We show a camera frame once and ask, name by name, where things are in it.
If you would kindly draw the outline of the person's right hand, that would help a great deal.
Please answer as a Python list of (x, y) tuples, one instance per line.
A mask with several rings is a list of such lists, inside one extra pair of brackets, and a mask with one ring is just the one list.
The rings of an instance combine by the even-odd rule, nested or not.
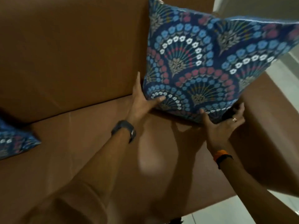
[(242, 124), (245, 123), (244, 102), (239, 104), (239, 107), (235, 109), (236, 113), (232, 118), (227, 119), (219, 124), (214, 124), (213, 128), (206, 128), (207, 135), (207, 148), (211, 155), (214, 156), (219, 150), (229, 150), (229, 138), (232, 133)]

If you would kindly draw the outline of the person's left hand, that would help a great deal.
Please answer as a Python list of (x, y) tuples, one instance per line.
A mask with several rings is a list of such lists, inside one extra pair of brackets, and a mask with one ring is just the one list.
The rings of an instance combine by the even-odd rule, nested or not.
[(126, 120), (136, 127), (144, 116), (151, 110), (147, 108), (147, 99), (145, 98), (140, 80), (140, 72), (137, 72), (137, 78), (133, 86), (132, 105)]

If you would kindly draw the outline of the blue floral patterned cushion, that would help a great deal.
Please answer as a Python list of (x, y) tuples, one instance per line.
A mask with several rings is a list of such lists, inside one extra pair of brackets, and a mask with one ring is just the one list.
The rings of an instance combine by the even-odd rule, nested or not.
[(157, 109), (213, 123), (274, 61), (299, 44), (299, 21), (212, 14), (148, 0), (147, 100), (166, 99)]
[(0, 160), (27, 152), (40, 144), (32, 132), (16, 128), (0, 118)]

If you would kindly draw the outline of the person's right forearm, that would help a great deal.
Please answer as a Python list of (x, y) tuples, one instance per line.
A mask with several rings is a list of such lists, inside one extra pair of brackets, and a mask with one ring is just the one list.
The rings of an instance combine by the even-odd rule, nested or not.
[(225, 159), (220, 167), (256, 224), (299, 224), (299, 215), (259, 184), (234, 159)]

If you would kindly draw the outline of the person's left forearm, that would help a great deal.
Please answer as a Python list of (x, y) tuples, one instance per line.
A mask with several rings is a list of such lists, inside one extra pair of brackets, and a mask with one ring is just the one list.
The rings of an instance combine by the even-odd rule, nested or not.
[(115, 127), (111, 138), (65, 186), (14, 224), (107, 224), (107, 206), (132, 133)]

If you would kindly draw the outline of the orange and black wristband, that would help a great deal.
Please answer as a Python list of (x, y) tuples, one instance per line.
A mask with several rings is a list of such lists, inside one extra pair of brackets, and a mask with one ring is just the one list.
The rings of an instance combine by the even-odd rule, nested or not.
[(233, 159), (233, 157), (228, 154), (226, 150), (219, 150), (215, 153), (213, 160), (217, 164), (219, 170), (221, 169), (220, 164), (227, 158)]

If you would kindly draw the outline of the brown leather sofa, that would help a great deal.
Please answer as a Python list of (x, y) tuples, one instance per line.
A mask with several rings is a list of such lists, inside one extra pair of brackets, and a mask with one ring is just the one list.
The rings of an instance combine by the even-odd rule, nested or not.
[[(162, 0), (211, 14), (214, 0)], [(41, 144), (0, 160), (0, 224), (67, 185), (111, 137), (147, 72), (148, 0), (0, 0), (0, 118)], [(278, 63), (274, 61), (266, 70)], [(231, 155), (260, 184), (299, 199), (299, 113), (265, 71), (245, 102)], [(236, 193), (199, 123), (156, 109), (136, 127), (107, 224), (162, 224)]]

